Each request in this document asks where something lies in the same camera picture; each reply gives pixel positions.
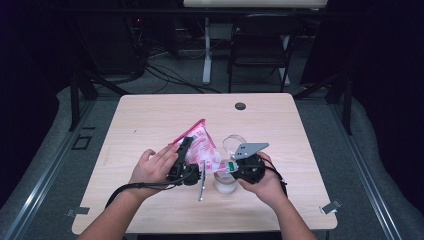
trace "black cable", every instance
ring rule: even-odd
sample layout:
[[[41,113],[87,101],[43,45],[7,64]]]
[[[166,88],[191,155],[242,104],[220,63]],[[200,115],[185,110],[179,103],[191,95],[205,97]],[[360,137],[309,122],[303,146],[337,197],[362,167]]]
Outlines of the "black cable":
[[[176,187],[177,184],[181,183],[184,179],[190,177],[193,173],[194,173],[194,171],[193,172],[190,172],[190,174],[188,174],[188,175],[186,175],[186,176],[184,176],[184,177],[182,177],[180,179],[177,179],[177,180],[174,180],[174,181],[170,181],[170,182],[158,182],[158,183],[143,183],[142,182],[142,183],[128,183],[128,184],[122,185],[122,186],[120,186],[118,189],[116,189],[112,193],[112,195],[110,196],[109,200],[106,203],[105,209],[124,190],[131,189],[131,188],[138,188],[138,189],[140,189],[140,188],[150,188],[150,189],[156,189],[156,190],[169,190],[169,189],[173,189],[174,187]],[[174,185],[174,186],[169,187],[169,188],[164,188],[164,189],[162,189],[162,188],[155,188],[155,187],[168,186],[168,185]]]
[[[167,67],[161,66],[161,65],[157,65],[157,64],[156,64],[156,66],[161,67],[161,68],[164,68],[164,69],[166,69],[168,71],[171,71],[173,74],[177,75],[179,78],[176,78],[174,76],[170,76],[166,72],[158,69],[157,67],[155,67],[155,66],[153,66],[151,64],[148,64],[147,67],[150,67],[150,68],[154,69],[155,71],[159,72],[160,74],[163,74],[165,76],[168,76],[168,77],[170,77],[170,78],[172,78],[174,80],[177,80],[179,82],[182,82],[183,84],[181,84],[181,85],[186,85],[186,86],[192,87],[192,88],[194,88],[196,91],[198,91],[200,93],[204,93],[200,89],[209,90],[209,91],[213,91],[213,92],[216,92],[216,93],[221,93],[220,91],[218,91],[216,89],[213,89],[213,88],[203,87],[203,86],[198,86],[198,85],[192,84],[192,83],[188,82],[186,79],[184,79],[182,76],[180,76],[178,73],[176,73],[174,70],[172,70],[170,68],[167,68]]]

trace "person's hand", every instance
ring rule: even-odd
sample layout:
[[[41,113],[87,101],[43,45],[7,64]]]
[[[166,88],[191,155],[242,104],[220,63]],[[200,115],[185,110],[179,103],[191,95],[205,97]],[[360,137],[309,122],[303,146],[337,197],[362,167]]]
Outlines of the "person's hand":
[[[179,144],[169,145],[158,153],[152,149],[146,150],[135,166],[129,183],[165,182],[169,170],[178,158]],[[160,190],[151,188],[128,189],[136,194],[141,201],[158,193]]]
[[[271,158],[263,152],[258,152],[258,155],[271,161]],[[265,165],[272,167],[267,161],[265,161]],[[238,179],[238,181],[244,189],[255,193],[262,202],[271,208],[274,207],[276,202],[281,201],[282,197],[286,198],[278,176],[270,170],[265,171],[265,176],[258,183],[250,184],[242,179]]]

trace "table leg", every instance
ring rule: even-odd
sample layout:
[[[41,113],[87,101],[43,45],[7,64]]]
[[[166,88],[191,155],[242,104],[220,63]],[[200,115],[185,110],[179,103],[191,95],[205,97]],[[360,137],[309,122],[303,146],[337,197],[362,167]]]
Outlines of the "table leg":
[[[205,66],[203,68],[203,84],[211,83],[211,39],[209,35],[209,18],[205,18]]]

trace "right hand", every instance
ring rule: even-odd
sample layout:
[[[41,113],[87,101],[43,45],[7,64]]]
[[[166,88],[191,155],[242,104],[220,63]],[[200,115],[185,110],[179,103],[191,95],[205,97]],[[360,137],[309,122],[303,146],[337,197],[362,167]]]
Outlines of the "right hand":
[[[263,159],[271,161],[271,158],[263,152],[258,152],[258,155]],[[265,161],[265,165],[272,167],[267,161]],[[238,181],[244,189],[255,193],[262,202],[271,208],[274,208],[275,204],[278,201],[281,201],[282,197],[287,199],[283,189],[281,188],[278,176],[270,170],[265,171],[265,176],[258,183],[250,184],[243,179],[238,179]]]

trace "round hole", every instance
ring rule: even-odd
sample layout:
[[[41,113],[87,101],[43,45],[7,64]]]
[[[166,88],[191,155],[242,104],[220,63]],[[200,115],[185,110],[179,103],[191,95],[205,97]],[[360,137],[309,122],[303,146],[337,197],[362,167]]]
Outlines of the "round hole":
[[[246,109],[246,104],[239,102],[239,103],[236,103],[235,107],[236,107],[237,110],[242,111],[242,110]]]

